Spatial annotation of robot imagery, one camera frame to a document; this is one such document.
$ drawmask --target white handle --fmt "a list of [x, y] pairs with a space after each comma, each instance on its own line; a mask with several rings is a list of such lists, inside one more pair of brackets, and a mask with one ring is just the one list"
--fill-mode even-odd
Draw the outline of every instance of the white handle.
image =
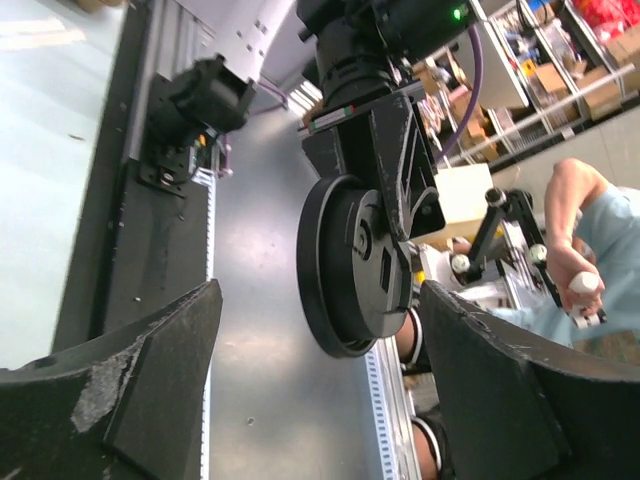
[[[582, 272], [573, 277], [571, 283], [569, 283], [569, 290], [572, 290], [578, 294], [593, 293], [598, 289], [600, 285], [600, 277], [595, 273]], [[574, 305], [571, 309], [570, 315], [573, 319], [573, 323], [580, 330], [593, 327], [602, 323], [598, 314], [585, 317], [582, 315], [582, 309], [584, 305]]]
[[572, 290], [578, 294], [593, 293], [598, 289], [600, 285], [600, 277], [595, 273], [581, 272], [571, 280], [569, 283], [569, 290]]

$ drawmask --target hand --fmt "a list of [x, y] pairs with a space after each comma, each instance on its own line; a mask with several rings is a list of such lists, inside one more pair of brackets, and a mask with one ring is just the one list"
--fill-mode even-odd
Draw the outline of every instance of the hand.
[[577, 294], [569, 290], [569, 283], [581, 272], [591, 272], [600, 276], [595, 266], [589, 263], [580, 253], [571, 247], [570, 242], [561, 242], [547, 246], [547, 271], [556, 284], [562, 307], [569, 312], [574, 305], [583, 308], [585, 316], [593, 315], [602, 307], [601, 293], [604, 291], [604, 283], [600, 279], [600, 285], [594, 293]]

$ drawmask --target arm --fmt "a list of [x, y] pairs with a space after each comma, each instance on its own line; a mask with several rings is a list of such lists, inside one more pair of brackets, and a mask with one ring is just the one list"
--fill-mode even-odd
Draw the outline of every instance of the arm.
[[609, 182], [595, 168], [574, 158], [557, 163], [545, 194], [549, 245], [571, 244], [578, 210], [587, 210]]
[[609, 182], [597, 170], [576, 159], [556, 164], [547, 186], [547, 269], [567, 311], [577, 303], [587, 307], [585, 315], [591, 315], [602, 306], [602, 281], [599, 289], [587, 298], [570, 291], [569, 284], [581, 272], [598, 275], [598, 270], [573, 248], [572, 240], [578, 210], [588, 211], [608, 189]]

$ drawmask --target black wheel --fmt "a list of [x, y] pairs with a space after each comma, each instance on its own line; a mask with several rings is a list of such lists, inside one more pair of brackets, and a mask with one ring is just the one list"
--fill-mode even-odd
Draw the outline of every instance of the black wheel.
[[408, 250], [385, 228], [379, 192], [351, 176], [322, 179], [298, 228], [298, 286], [307, 322], [333, 357], [358, 357], [398, 332], [411, 301]]

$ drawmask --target perforated metal strip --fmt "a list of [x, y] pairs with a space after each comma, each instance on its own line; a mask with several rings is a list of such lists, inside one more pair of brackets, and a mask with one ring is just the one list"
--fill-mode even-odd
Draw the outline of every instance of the perforated metal strip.
[[[215, 247], [216, 180], [210, 172], [199, 170], [194, 181], [209, 188], [207, 218], [207, 280], [213, 279], [213, 254]], [[211, 365], [204, 384], [202, 398], [202, 446], [200, 450], [200, 478], [209, 480], [211, 449]]]
[[379, 345], [380, 342], [365, 355], [367, 378], [369, 380], [369, 392], [371, 394], [378, 448], [380, 449], [380, 460], [382, 462], [382, 478], [384, 480], [397, 480], [399, 478], [398, 460], [390, 428], [387, 408], [389, 400], [387, 399], [387, 392], [385, 392], [385, 379], [381, 373]]

